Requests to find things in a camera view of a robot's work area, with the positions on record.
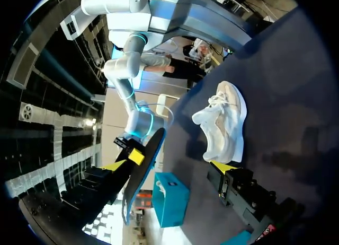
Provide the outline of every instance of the white sneaker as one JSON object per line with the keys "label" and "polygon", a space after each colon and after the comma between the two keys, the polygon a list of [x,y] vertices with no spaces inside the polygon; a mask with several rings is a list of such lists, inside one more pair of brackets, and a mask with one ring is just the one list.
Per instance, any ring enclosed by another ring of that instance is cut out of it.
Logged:
{"label": "white sneaker", "polygon": [[193,122],[200,125],[207,138],[203,159],[207,162],[241,162],[244,150],[243,124],[247,115],[243,96],[233,84],[223,81],[208,103],[207,107],[192,116]]}

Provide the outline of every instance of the person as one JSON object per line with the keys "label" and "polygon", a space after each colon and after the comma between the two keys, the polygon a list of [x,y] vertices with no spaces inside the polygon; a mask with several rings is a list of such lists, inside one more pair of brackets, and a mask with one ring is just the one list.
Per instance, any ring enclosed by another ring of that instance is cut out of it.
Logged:
{"label": "person", "polygon": [[175,59],[171,55],[155,55],[152,53],[141,54],[140,69],[153,72],[159,76],[184,79],[199,82],[206,75],[199,66],[193,65],[183,60]]}

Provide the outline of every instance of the robotic arm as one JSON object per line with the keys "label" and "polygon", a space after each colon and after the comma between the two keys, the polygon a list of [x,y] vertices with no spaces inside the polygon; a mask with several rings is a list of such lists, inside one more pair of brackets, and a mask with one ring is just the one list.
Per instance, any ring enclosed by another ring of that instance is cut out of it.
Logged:
{"label": "robotic arm", "polygon": [[142,52],[174,36],[197,37],[236,50],[250,39],[250,28],[212,0],[81,0],[86,15],[105,14],[109,39],[124,54],[108,60],[103,73],[111,81],[129,115],[125,132],[141,141],[165,127],[147,103],[138,105],[128,79],[139,72]]}
{"label": "robotic arm", "polygon": [[114,84],[129,115],[125,132],[141,141],[166,125],[162,117],[156,116],[147,108],[145,101],[143,104],[136,102],[134,90],[128,80],[138,75],[140,56],[146,44],[147,38],[143,34],[132,33],[123,48],[123,56],[108,60],[103,69],[106,78]]}

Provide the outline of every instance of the gray table surface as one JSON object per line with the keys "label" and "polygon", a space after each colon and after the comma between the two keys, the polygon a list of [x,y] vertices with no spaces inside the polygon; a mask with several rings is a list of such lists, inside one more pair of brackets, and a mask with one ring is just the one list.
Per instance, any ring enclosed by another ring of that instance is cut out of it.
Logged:
{"label": "gray table surface", "polygon": [[336,74],[319,34],[297,8],[227,58],[173,108],[164,171],[191,191],[182,230],[193,245],[220,244],[245,228],[206,179],[206,138],[191,120],[223,80],[239,88],[247,105],[241,165],[275,190],[278,202],[291,197],[312,216],[338,167]]}

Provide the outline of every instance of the blue box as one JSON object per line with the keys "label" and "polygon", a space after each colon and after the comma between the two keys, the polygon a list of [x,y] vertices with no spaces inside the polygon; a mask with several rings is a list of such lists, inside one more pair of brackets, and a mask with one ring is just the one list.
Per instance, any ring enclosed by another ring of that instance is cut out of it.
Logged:
{"label": "blue box", "polygon": [[[161,192],[157,181],[164,187]],[[156,172],[153,187],[152,204],[160,227],[179,226],[184,222],[190,191],[170,172]]]}

